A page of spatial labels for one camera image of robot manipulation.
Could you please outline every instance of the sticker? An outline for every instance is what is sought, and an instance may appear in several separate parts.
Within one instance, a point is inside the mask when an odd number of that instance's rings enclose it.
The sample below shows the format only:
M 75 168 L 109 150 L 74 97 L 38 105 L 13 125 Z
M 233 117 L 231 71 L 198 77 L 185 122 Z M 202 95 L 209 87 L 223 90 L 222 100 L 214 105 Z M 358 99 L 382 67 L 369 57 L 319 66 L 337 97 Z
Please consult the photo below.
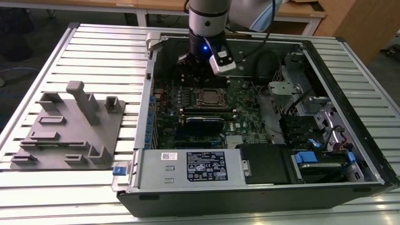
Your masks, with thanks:
M 186 152 L 186 163 L 189 182 L 227 180 L 222 151 Z
M 115 4 L 117 6 L 133 7 L 133 4 Z
M 225 52 L 225 51 L 221 51 L 221 52 L 218 52 L 218 56 L 219 56 L 221 58 L 223 58 L 223 57 L 226 57 L 226 56 L 227 56 L 227 54 L 226 54 L 226 52 Z
M 323 18 L 323 17 L 325 17 L 325 15 L 317 15 L 317 14 L 310 14 L 309 16 L 310 16 L 310 17 L 319 17 L 319 18 Z
M 177 153 L 169 152 L 169 153 L 161 153 L 161 160 L 177 160 Z

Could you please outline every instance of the blue drive latch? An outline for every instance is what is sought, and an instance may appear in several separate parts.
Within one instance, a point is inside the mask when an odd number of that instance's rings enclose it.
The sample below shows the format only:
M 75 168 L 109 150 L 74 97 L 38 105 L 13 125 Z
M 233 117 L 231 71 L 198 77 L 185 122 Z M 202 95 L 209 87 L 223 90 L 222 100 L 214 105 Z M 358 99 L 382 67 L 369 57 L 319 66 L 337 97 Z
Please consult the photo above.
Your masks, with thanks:
M 318 162 L 317 157 L 311 151 L 301 151 L 294 155 L 297 163 L 315 163 Z

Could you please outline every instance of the blue tab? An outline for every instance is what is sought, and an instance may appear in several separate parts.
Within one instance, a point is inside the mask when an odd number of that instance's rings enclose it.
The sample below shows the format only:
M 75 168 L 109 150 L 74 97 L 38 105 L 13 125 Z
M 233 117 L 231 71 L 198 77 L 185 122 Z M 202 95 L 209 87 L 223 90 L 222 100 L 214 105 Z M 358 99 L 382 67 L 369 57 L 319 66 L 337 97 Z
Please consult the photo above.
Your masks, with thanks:
M 355 162 L 355 157 L 354 154 L 351 152 L 347 152 L 347 158 L 350 162 Z
M 313 151 L 301 151 L 294 155 L 297 163 L 315 163 L 318 162 Z
M 295 159 L 297 163 L 302 163 L 302 159 L 301 159 L 301 155 L 299 154 L 294 155 L 294 159 Z
M 126 167 L 123 167 L 123 166 L 113 167 L 111 175 L 113 176 L 125 176 L 126 175 Z
M 313 139 L 307 139 L 309 142 L 313 144 L 314 147 L 319 147 L 319 143 L 317 143 Z

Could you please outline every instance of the wooden cabinet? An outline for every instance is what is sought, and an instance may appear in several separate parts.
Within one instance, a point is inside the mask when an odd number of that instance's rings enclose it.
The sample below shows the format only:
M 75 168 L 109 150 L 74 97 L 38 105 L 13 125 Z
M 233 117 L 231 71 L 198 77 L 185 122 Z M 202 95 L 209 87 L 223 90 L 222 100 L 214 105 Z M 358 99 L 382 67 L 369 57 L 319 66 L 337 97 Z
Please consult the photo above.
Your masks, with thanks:
M 400 29 L 400 0 L 318 0 L 327 16 L 314 36 L 341 37 L 367 64 Z

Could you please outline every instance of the motherboard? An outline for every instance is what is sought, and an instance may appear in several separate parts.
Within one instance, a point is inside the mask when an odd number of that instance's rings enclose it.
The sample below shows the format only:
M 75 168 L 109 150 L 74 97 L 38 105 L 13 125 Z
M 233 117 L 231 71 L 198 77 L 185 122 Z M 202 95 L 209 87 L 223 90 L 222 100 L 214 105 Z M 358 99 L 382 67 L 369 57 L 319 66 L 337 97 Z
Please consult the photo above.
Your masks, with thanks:
M 158 149 L 223 149 L 269 143 L 257 98 L 262 87 L 221 77 L 197 87 L 190 78 L 154 82 Z

